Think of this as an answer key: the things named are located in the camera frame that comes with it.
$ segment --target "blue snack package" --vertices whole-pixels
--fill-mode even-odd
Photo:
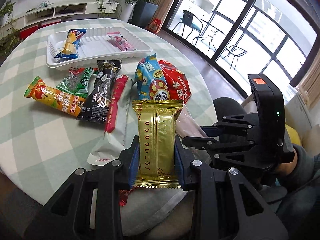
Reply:
[[[140,60],[135,73],[139,100],[169,100],[169,91],[156,54]]]
[[[58,53],[55,57],[62,58],[78,58],[77,50],[81,37],[86,33],[87,29],[72,29],[69,30],[66,44],[62,52]]]

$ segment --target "green snack package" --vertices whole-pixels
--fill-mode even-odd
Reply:
[[[70,68],[68,75],[60,82],[57,89],[66,93],[87,98],[88,83],[95,69],[93,68]]]

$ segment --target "black door frame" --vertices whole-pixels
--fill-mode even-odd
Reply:
[[[265,14],[262,10],[260,10],[259,8],[255,7],[254,4],[256,2],[256,0],[244,0],[246,2],[246,5],[243,9],[243,11],[240,13],[238,19],[234,22],[234,25],[232,26],[231,30],[229,31],[229,33],[227,34],[227,36],[225,37],[225,39],[223,40],[223,42],[221,43],[221,45],[217,48],[217,50],[215,51],[215,54],[213,55],[212,58],[209,58],[206,54],[204,54],[203,52],[201,52],[198,48],[196,48],[195,46],[193,46],[191,43],[189,43],[188,41],[186,41],[185,39],[183,39],[181,36],[177,35],[176,33],[172,32],[171,30],[169,30],[167,28],[167,26],[169,25],[169,23],[171,23],[172,21],[172,16],[175,14],[175,12],[177,11],[178,7],[180,6],[182,0],[174,0],[169,13],[164,21],[163,24],[163,30],[166,31],[167,33],[169,33],[170,35],[172,35],[174,38],[176,38],[177,40],[179,40],[181,43],[183,43],[184,45],[186,45],[187,47],[189,47],[190,49],[192,49],[193,51],[195,51],[197,54],[199,54],[204,60],[206,60],[210,65],[212,65],[216,70],[218,70],[234,87],[236,90],[238,90],[238,92],[244,97],[246,98],[248,95],[247,93],[240,87],[240,85],[233,79],[231,78],[231,76],[222,68],[220,67],[217,63],[216,60],[219,58],[219,56],[222,54],[222,52],[224,51],[224,49],[226,48],[226,46],[228,45],[229,41],[232,39],[232,37],[235,35],[236,31],[238,29],[241,29],[243,31],[243,29],[245,29],[246,34],[250,33],[248,32],[246,29],[248,27],[249,23],[246,25],[245,28],[241,27],[241,24],[243,22],[243,20],[245,19],[245,17],[247,16],[247,14],[249,13],[250,9],[252,7],[254,7],[256,9],[254,15],[256,14],[257,11],[262,12],[265,16],[267,16],[268,18],[270,18],[267,14]],[[317,34],[317,38],[315,40],[315,43],[313,44],[308,56],[306,57],[306,60],[304,62],[304,64],[302,65],[302,67],[300,68],[300,70],[298,71],[298,73],[291,79],[290,81],[290,85],[292,85],[293,87],[297,86],[298,83],[302,80],[302,78],[304,77],[304,75],[307,73],[307,71],[309,70],[313,60],[315,59],[319,47],[320,47],[320,28],[317,25],[316,22],[314,22],[314,20],[312,19],[312,17],[307,13],[306,10],[304,10],[304,8],[298,3],[296,2],[296,0],[287,0],[292,6],[294,6],[298,12],[307,20],[307,22],[311,25],[311,27],[313,28],[313,30],[316,32]],[[228,20],[229,22],[233,22],[231,19],[225,17],[224,15],[220,14],[219,12],[216,11],[216,9],[218,8],[218,5],[215,7],[214,13],[212,14],[212,17],[210,18],[210,20],[213,19],[215,14],[220,15],[221,17],[225,18],[226,20]],[[282,70],[285,70],[284,66],[276,59],[276,54],[279,52],[279,48],[281,48],[284,44],[284,41],[287,40],[288,37],[290,37],[288,35],[288,33],[281,28],[282,31],[284,31],[285,33],[285,38],[283,39],[283,41],[281,42],[281,44],[279,45],[279,47],[276,49],[276,51],[274,53],[272,53],[271,55],[271,59],[270,61],[267,63],[267,65],[263,68],[263,70],[265,70],[265,68],[271,63],[272,60],[275,60],[277,62],[277,64],[281,67]]]

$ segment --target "tray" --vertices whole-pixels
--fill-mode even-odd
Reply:
[[[115,46],[114,41],[107,35],[111,32],[120,32],[127,41],[137,50],[121,51]],[[64,59],[55,56],[64,49],[68,31],[51,34],[47,43],[47,66],[58,70],[69,69],[96,63],[98,59],[122,59],[128,57],[145,57],[152,52],[152,48],[145,42],[123,27],[87,28],[81,38],[78,58]]]

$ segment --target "gray planter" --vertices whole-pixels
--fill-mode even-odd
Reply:
[[[158,7],[156,4],[138,0],[133,10],[131,24],[142,28],[147,27]]]

